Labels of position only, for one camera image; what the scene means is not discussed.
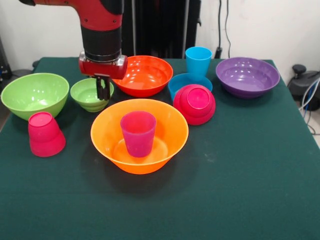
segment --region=green bowl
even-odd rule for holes
[[[56,117],[64,107],[69,83],[52,73],[34,73],[17,78],[1,93],[2,103],[18,117],[29,120],[38,112],[49,112]]]
[[[110,82],[110,96],[114,94],[114,86]],[[71,87],[71,97],[85,110],[91,113],[99,112],[105,108],[109,101],[99,100],[97,96],[97,83],[95,78],[78,81]]]

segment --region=orange bowl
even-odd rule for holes
[[[121,118],[132,111],[146,111],[156,118],[151,153],[145,157],[129,155],[122,134]],[[95,148],[120,169],[131,174],[149,174],[162,168],[185,145],[189,128],[184,116],[173,106],[152,99],[118,102],[102,111],[91,127]]]
[[[125,77],[113,81],[126,94],[146,98],[164,89],[173,74],[171,65],[161,58],[130,56]]]

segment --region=blue cup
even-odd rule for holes
[[[206,78],[205,76],[197,75],[197,74],[192,74],[192,73],[182,73],[174,76],[171,78],[168,84],[169,92],[171,95],[172,101],[175,99],[175,96],[177,92],[183,88],[184,86],[190,85],[190,84],[199,84],[207,89],[209,91],[212,91],[212,83],[211,81]]]
[[[205,76],[208,72],[212,52],[202,46],[193,46],[185,51],[186,70],[191,74]]]

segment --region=plastic cup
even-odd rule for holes
[[[42,158],[61,152],[66,139],[57,121],[49,112],[38,112],[29,118],[29,143],[31,152]]]
[[[122,117],[122,134],[131,156],[143,158],[151,153],[156,123],[156,118],[146,111],[132,111]]]
[[[193,46],[185,51],[186,70],[191,74],[206,76],[212,52],[202,46]]]

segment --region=purple bowl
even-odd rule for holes
[[[275,67],[249,57],[223,60],[215,71],[225,90],[242,99],[259,97],[280,81],[280,74]]]

